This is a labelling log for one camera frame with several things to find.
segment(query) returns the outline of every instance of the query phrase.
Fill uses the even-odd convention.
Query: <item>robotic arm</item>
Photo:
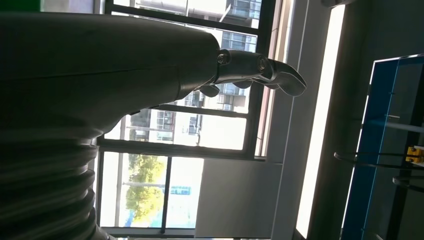
[[[160,21],[0,13],[0,33],[0,239],[113,239],[96,226],[87,164],[126,114],[223,83],[306,88],[287,64]]]

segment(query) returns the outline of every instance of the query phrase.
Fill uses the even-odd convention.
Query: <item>yellow object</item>
[[[424,147],[422,146],[410,146],[408,147],[408,155],[414,155],[416,157],[407,156],[405,161],[414,163],[414,164],[421,164],[424,163]]]

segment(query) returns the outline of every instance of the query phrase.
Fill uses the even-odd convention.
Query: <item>white wall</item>
[[[280,164],[205,159],[196,237],[270,238],[280,174]]]

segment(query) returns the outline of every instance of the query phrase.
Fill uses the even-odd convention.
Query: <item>fluorescent light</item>
[[[318,97],[316,100],[315,116],[313,119],[312,135],[309,144],[306,172],[300,198],[296,228],[306,239],[308,236],[309,221],[311,218],[312,202],[317,182],[318,166],[320,164],[321,149],[323,147],[324,131],[330,104],[330,95],[333,86],[334,71],[336,68],[337,52],[339,49],[340,34],[342,31],[345,6],[340,5],[331,10],[327,41],[325,43],[324,59],[322,62],[321,79],[319,82]]]

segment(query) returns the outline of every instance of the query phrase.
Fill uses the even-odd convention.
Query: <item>glass pane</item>
[[[221,103],[219,107],[230,109],[234,106]],[[172,122],[162,127],[157,124],[159,112],[163,111],[143,109],[134,115],[126,115],[104,137],[106,139],[208,148],[234,150],[243,148],[246,127],[245,118],[165,111],[165,114],[172,116]]]
[[[167,161],[165,156],[105,152],[100,225],[160,228]]]
[[[114,0],[126,7],[258,28],[262,0]]]
[[[112,15],[129,16],[128,14],[123,14],[119,12],[112,12]],[[158,19],[148,18],[148,17],[140,17],[136,15],[133,15],[133,17],[166,22],[163,20],[158,20]],[[223,49],[235,49],[235,50],[241,50],[241,51],[247,51],[247,52],[256,51],[257,37],[255,35],[247,35],[247,34],[238,33],[238,32],[229,32],[229,31],[223,31],[219,29],[212,29],[208,27],[194,26],[190,24],[183,24],[183,23],[176,23],[176,22],[169,22],[169,21],[168,23],[183,25],[188,28],[194,28],[194,29],[208,32],[216,38],[220,47]],[[207,97],[200,91],[194,91],[188,96],[186,96],[185,98],[181,100],[177,100],[169,104],[178,105],[178,106],[195,107],[195,108],[234,111],[237,113],[248,113],[250,87],[247,89],[241,89],[236,87],[232,83],[219,84],[217,85],[217,87],[221,90],[220,91],[221,94],[234,97],[233,107],[224,108],[221,105],[217,104],[218,102],[217,96]]]
[[[94,182],[92,184],[92,190],[95,194],[97,194],[97,176],[98,176],[98,167],[99,167],[99,152],[97,152],[95,159],[91,160],[93,162],[88,163],[88,169],[90,169],[90,167],[93,167],[93,171],[94,171]]]
[[[196,227],[202,172],[203,159],[172,158],[167,228]]]

